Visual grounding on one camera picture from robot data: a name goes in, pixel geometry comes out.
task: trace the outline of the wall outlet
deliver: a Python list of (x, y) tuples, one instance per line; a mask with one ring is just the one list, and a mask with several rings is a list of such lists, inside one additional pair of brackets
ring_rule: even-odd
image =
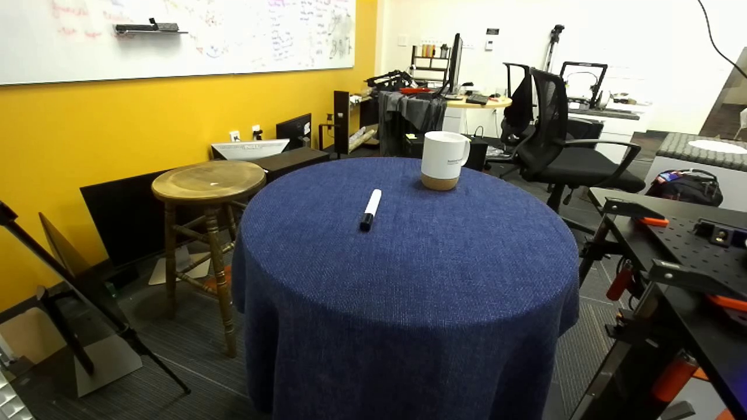
[(262, 126), (259, 123), (252, 126), (252, 139), (262, 141)]

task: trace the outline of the stool leg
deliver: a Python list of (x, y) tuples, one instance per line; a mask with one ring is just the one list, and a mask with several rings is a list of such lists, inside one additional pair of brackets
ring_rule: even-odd
[(235, 240), (235, 205), (234, 204), (227, 204), (227, 217), (228, 217), (228, 234), (230, 234), (230, 240)]
[(210, 265), (214, 276), (216, 308), (224, 323), (224, 353), (227, 357), (234, 357), (235, 356), (234, 310), (230, 310), (230, 295), (227, 284), (227, 265), (224, 265), (224, 253), (219, 242), (216, 216), (219, 216), (219, 209), (208, 211), (208, 219), (206, 219), (208, 246), (210, 246)]
[(167, 310), (174, 316), (177, 308), (177, 211), (173, 204), (164, 204), (164, 256), (165, 256), (165, 298), (167, 298)]

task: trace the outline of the wire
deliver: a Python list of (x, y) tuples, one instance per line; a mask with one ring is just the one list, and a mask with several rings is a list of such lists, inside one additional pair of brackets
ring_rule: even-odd
[(709, 39), (709, 44), (717, 49), (717, 53), (719, 53), (726, 64), (731, 64), (731, 69), (734, 69), (734, 70), (747, 79), (747, 73), (744, 73), (738, 64), (732, 64), (732, 62), (717, 46), (713, 36), (711, 36), (711, 30), (709, 30), (708, 9), (705, 9), (702, 0), (697, 0), (697, 6), (701, 6), (701, 9), (702, 9), (702, 20), (705, 20), (705, 29), (708, 29), (708, 39)]

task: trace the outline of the shelf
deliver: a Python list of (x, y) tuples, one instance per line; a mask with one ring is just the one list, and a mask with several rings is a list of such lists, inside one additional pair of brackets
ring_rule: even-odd
[(347, 154), (359, 144), (375, 141), (375, 133), (378, 133), (378, 123), (361, 126), (354, 136), (347, 139)]
[(443, 81), (443, 78), (413, 78), (415, 81)]
[(423, 69), (423, 65), (415, 65), (411, 70), (419, 70), (419, 73), (446, 73), (447, 69)]
[(415, 62), (446, 62), (447, 64), (447, 59), (440, 59), (440, 56), (413, 56)]

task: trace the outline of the blue tablecloth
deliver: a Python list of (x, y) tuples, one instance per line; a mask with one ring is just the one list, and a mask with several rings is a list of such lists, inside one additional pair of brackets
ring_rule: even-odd
[[(455, 192), (417, 160), (307, 165), (241, 223), (234, 302), (249, 396), (277, 420), (541, 419), (577, 319), (577, 242), (529, 193), (475, 171)], [(371, 190), (374, 228), (356, 228)]]

